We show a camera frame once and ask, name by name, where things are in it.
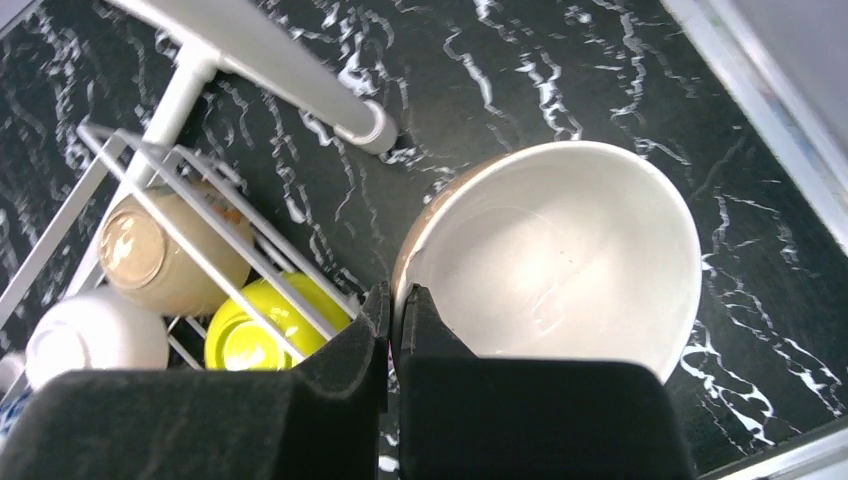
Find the white bowl with tan outside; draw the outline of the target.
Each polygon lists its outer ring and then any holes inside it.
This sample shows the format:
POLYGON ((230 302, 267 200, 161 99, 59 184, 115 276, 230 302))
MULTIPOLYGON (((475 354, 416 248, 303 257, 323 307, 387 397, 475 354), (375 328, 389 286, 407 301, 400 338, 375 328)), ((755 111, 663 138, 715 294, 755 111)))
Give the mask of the white bowl with tan outside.
POLYGON ((554 141, 483 162, 425 206, 395 263, 395 317, 415 286, 480 357, 624 361, 667 381, 697 317, 701 245, 648 160, 554 141))

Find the pale grey bowl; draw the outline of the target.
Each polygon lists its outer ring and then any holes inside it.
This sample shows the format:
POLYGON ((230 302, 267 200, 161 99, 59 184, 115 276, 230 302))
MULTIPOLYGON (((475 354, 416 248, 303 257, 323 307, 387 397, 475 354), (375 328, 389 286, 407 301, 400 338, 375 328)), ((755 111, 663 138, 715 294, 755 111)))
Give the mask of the pale grey bowl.
POLYGON ((108 286, 53 305, 25 348, 25 374, 34 390, 72 370, 164 370, 168 362, 163 318, 108 286))

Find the beige bowl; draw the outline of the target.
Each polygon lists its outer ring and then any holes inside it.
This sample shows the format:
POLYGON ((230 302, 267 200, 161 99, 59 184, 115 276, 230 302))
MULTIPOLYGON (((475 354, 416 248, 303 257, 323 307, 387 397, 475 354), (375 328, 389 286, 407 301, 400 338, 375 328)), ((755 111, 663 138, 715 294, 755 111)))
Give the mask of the beige bowl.
MULTIPOLYGON (((172 187, 145 190, 192 244, 237 287, 251 271, 241 257, 172 187)), ((227 299, 214 280, 133 196, 112 210, 101 230, 100 265, 131 302, 167 316, 214 313, 227 299)))

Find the blue patterned bowl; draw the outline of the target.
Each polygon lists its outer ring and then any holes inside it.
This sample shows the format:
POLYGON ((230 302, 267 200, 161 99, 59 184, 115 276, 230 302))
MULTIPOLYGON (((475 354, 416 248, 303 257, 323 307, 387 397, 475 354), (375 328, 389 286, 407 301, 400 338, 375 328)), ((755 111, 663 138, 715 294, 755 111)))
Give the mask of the blue patterned bowl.
POLYGON ((5 401, 1 405, 1 431, 0 449, 3 450, 8 441, 11 430, 17 424, 23 411, 30 403, 33 396, 31 389, 24 390, 20 395, 5 401))

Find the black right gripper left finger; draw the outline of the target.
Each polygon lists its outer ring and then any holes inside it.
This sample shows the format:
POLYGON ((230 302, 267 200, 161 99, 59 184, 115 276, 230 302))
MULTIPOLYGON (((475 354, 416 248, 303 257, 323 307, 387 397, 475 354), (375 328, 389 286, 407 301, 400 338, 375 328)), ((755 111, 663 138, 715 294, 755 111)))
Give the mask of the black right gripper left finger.
POLYGON ((373 479, 391 294, 287 371, 76 371, 36 393, 5 479, 373 479))

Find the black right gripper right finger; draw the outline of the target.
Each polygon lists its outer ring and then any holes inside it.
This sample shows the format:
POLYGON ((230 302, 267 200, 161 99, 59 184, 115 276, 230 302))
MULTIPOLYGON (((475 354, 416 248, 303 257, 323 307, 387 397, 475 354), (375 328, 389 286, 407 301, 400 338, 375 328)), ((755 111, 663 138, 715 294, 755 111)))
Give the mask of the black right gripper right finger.
POLYGON ((482 358, 415 286, 396 322, 403 479, 692 479, 661 381, 617 361, 482 358))

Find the yellow-green bowl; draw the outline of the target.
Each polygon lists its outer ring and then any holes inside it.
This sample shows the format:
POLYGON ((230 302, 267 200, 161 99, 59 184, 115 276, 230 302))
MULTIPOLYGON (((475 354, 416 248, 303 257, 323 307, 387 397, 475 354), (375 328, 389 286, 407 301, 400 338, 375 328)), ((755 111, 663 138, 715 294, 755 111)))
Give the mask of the yellow-green bowl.
MULTIPOLYGON (((303 273, 282 277, 337 330, 351 319, 312 279, 303 273)), ((269 320, 275 322, 291 343, 309 356, 327 340, 318 333, 292 304, 266 280, 246 285, 242 294, 269 320)), ((278 339, 266 331, 234 300, 225 301, 208 326, 204 362, 209 370, 288 370, 298 364, 278 339)))

